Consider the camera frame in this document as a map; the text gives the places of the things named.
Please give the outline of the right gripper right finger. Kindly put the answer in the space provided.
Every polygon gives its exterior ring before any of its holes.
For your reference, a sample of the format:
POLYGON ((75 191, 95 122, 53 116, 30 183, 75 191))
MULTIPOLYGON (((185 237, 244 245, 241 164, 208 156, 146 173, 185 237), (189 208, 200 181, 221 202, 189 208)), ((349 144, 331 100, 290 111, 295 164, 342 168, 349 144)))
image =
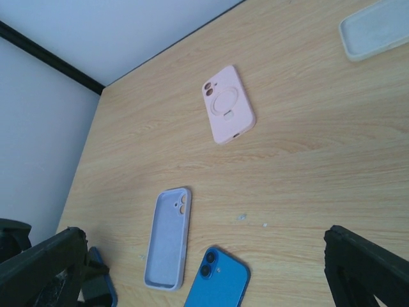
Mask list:
POLYGON ((408 261, 334 225, 325 232, 325 276, 336 306, 408 306, 408 261))

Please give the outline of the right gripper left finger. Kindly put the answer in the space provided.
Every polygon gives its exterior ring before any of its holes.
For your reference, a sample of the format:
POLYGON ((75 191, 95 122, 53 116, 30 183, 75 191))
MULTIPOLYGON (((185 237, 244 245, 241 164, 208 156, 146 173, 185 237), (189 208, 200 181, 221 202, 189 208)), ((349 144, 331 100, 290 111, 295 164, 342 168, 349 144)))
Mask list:
POLYGON ((1 306, 77 306, 87 264, 85 232, 67 228, 1 264, 1 306))

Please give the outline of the blue phone black screen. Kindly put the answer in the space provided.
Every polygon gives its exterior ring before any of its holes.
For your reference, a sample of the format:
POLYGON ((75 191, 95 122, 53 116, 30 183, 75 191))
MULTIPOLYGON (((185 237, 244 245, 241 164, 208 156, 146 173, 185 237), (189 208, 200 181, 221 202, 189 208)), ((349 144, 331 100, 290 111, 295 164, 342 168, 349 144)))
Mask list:
POLYGON ((118 296, 109 275, 109 268, 94 246, 88 251, 88 263, 85 266, 81 292, 84 300, 77 301, 77 306, 117 306, 118 304, 118 296))

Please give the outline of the lavender phone case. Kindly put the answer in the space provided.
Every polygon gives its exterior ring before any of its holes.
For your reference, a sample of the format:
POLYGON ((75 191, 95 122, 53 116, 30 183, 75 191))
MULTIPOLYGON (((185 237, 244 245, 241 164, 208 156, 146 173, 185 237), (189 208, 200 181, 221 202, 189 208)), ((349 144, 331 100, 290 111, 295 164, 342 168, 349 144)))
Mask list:
POLYGON ((186 187, 168 189, 157 197, 144 270, 148 288, 173 292, 183 284, 191 201, 186 187))

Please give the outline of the blue phone back up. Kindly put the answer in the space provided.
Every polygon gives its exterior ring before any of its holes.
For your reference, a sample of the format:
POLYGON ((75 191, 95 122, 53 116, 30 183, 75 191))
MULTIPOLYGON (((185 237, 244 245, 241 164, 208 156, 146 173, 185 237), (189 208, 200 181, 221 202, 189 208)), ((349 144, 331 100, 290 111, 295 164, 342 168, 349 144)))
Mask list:
POLYGON ((240 306, 251 279, 248 265, 218 246, 209 247, 185 306, 240 306))

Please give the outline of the beige phone case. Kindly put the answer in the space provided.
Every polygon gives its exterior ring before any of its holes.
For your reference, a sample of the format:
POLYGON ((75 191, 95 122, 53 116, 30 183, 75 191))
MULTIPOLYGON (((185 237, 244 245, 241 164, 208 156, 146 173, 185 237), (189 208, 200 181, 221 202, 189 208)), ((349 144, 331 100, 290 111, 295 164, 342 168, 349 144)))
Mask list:
POLYGON ((408 43, 408 1, 378 1, 343 19, 339 34, 346 57, 362 61, 408 43))

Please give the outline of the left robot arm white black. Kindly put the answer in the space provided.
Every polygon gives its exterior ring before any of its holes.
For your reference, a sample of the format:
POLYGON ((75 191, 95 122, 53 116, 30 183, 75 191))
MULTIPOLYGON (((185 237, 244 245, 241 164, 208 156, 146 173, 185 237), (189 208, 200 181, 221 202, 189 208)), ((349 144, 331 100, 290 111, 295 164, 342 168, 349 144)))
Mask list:
POLYGON ((29 233, 31 225, 11 219, 1 219, 0 262, 31 248, 29 233))

